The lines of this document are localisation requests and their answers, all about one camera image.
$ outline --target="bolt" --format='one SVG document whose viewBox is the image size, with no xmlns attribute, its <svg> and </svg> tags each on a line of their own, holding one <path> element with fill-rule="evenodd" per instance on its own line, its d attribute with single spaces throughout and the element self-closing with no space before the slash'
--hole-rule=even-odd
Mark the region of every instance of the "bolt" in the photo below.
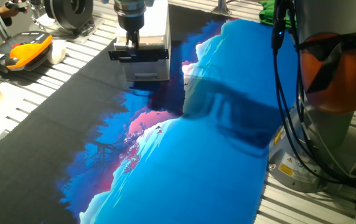
<svg viewBox="0 0 356 224">
<path fill-rule="evenodd" d="M 275 164 L 270 164 L 270 165 L 269 165 L 269 169 L 270 169 L 270 170 L 273 170 L 273 169 L 275 169 L 275 168 L 276 168 L 276 165 L 275 165 Z"/>
</svg>

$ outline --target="blue fabric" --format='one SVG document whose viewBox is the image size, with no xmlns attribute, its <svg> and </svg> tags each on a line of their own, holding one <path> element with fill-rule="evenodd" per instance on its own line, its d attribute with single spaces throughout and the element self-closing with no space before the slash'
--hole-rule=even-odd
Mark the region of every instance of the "blue fabric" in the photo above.
<svg viewBox="0 0 356 224">
<path fill-rule="evenodd" d="M 143 97 L 147 91 L 126 91 L 126 112 L 104 115 L 104 125 L 88 133 L 86 150 L 67 169 L 69 187 L 59 184 L 62 202 L 81 223 L 254 222 L 268 144 L 281 124 L 271 28 L 234 20 L 214 36 L 221 25 L 211 22 L 172 49 L 170 83 L 184 82 L 182 114 L 171 106 L 155 110 Z M 291 106 L 297 67 L 291 39 L 278 62 Z M 180 93 L 170 88 L 163 96 Z M 179 97 L 168 99 L 180 104 Z M 102 168 L 94 166 L 100 145 Z"/>
</svg>

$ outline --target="person's hand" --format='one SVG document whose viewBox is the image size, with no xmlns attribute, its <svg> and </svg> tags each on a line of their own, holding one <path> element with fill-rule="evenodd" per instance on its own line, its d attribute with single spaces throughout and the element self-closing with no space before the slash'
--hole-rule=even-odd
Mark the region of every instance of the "person's hand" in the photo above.
<svg viewBox="0 0 356 224">
<path fill-rule="evenodd" d="M 28 7 L 25 7 L 24 9 L 25 9 L 25 11 L 24 11 L 23 13 L 26 14 Z M 14 16 L 18 15 L 18 13 L 19 13 L 19 9 L 18 9 L 18 8 L 8 9 L 8 8 L 5 6 L 5 4 L 3 4 L 3 5 L 0 7 L 0 16 L 1 16 L 1 18 L 3 18 L 3 19 L 7 19 L 7 18 L 10 18 L 10 17 L 14 17 Z"/>
</svg>

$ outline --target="clamp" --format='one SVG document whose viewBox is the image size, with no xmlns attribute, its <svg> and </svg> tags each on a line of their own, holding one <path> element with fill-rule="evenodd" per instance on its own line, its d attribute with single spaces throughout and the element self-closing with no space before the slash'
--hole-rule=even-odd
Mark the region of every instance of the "clamp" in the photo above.
<svg viewBox="0 0 356 224">
<path fill-rule="evenodd" d="M 30 6 L 30 2 L 26 1 L 26 0 L 22 0 L 21 3 L 17 3 L 18 0 L 8 0 L 8 2 L 5 2 L 5 7 L 7 7 L 8 9 L 12 9 L 12 8 L 18 8 L 19 12 L 24 12 L 25 7 L 29 7 Z"/>
</svg>

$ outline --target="green object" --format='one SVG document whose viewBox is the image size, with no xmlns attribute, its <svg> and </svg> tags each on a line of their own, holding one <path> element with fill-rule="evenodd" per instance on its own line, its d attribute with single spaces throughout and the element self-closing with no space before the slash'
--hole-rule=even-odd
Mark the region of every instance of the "green object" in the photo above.
<svg viewBox="0 0 356 224">
<path fill-rule="evenodd" d="M 260 1 L 264 9 L 260 12 L 262 24 L 273 26 L 273 11 L 275 10 L 275 0 Z M 286 28 L 291 28 L 289 16 L 286 15 Z"/>
</svg>

